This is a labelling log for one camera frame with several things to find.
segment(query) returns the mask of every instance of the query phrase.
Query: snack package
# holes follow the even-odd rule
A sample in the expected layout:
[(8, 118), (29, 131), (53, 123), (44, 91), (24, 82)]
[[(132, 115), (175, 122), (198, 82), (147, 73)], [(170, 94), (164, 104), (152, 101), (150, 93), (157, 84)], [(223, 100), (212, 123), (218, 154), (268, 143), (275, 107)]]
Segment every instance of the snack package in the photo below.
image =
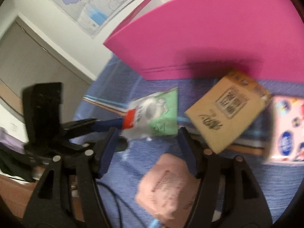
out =
[(273, 129), (266, 164), (304, 164), (304, 98), (274, 96), (269, 107)]
[[(142, 178), (137, 203), (167, 227), (183, 228), (195, 201), (200, 179), (189, 173), (186, 162), (163, 154)], [(220, 190), (224, 186), (221, 179)], [(215, 211), (213, 221), (219, 219)]]
[(270, 101), (256, 80), (233, 70), (190, 107), (186, 114), (209, 147), (220, 153), (248, 128)]
[(134, 100), (124, 118), (127, 139), (177, 134), (177, 88)]

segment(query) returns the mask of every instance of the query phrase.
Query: gray door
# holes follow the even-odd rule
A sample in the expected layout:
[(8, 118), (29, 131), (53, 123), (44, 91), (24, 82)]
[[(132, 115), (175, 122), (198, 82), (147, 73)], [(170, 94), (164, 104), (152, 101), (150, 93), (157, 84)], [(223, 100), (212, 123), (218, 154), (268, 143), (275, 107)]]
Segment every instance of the gray door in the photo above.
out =
[(21, 90), (26, 86), (62, 82), (62, 121), (71, 121), (90, 81), (73, 69), (71, 64), (59, 61), (62, 56), (54, 50), (51, 54), (46, 50), (46, 45), (42, 47), (38, 43), (37, 35), (33, 37), (32, 32), (28, 31), (20, 23), (14, 22), (0, 40), (0, 81), (18, 97), (21, 97)]

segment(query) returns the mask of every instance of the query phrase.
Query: green and white package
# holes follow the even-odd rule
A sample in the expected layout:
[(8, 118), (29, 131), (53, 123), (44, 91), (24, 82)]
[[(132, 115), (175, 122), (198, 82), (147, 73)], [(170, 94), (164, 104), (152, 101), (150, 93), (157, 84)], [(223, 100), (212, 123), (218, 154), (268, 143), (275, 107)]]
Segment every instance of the green and white package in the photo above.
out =
[(122, 136), (127, 139), (177, 134), (177, 88), (129, 104)]

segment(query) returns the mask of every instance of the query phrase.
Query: colorful tissue pack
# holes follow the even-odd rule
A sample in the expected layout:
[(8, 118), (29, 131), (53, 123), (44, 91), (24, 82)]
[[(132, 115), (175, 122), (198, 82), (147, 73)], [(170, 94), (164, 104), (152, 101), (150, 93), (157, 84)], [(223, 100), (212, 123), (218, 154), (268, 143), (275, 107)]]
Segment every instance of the colorful tissue pack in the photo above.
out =
[(273, 134), (266, 163), (304, 164), (304, 98), (274, 96)]

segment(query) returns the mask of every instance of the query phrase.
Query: blue fabric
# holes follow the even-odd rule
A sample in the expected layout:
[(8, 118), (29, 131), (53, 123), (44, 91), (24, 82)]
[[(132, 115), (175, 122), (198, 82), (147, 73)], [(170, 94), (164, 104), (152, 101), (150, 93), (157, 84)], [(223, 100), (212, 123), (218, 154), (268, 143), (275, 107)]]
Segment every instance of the blue fabric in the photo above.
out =
[[(200, 99), (218, 80), (215, 79), (185, 79), (165, 81), (145, 81), (125, 65), (116, 56), (110, 60), (99, 78), (88, 89), (85, 97), (117, 109), (126, 109), (132, 99), (141, 98), (157, 91), (178, 87), (178, 122), (187, 127), (192, 126), (184, 112)], [(260, 81), (273, 94), (289, 96), (304, 96), (304, 85), (277, 81)], [(75, 120), (97, 118), (102, 120), (117, 119), (121, 116), (103, 109), (97, 105), (82, 101)], [(241, 137), (249, 140), (265, 141), (269, 138), (269, 117), (262, 113)], [(87, 140), (97, 140), (105, 137), (105, 133), (92, 133), (74, 140), (83, 143)], [(163, 153), (171, 153), (182, 158), (177, 139), (173, 137), (155, 138), (152, 141), (144, 139), (132, 140), (125, 152), (115, 153), (107, 174), (101, 181), (109, 185), (127, 203), (121, 203), (124, 227), (142, 227), (130, 209), (148, 227), (154, 218), (142, 209), (134, 200), (137, 186), (141, 178)], [(233, 157), (236, 153), (225, 151), (222, 155)], [(273, 220), (276, 220), (293, 198), (304, 177), (304, 167), (262, 165), (262, 158), (243, 154), (255, 174), (268, 202)], [(118, 227), (118, 212), (110, 193), (99, 187), (110, 221)]]

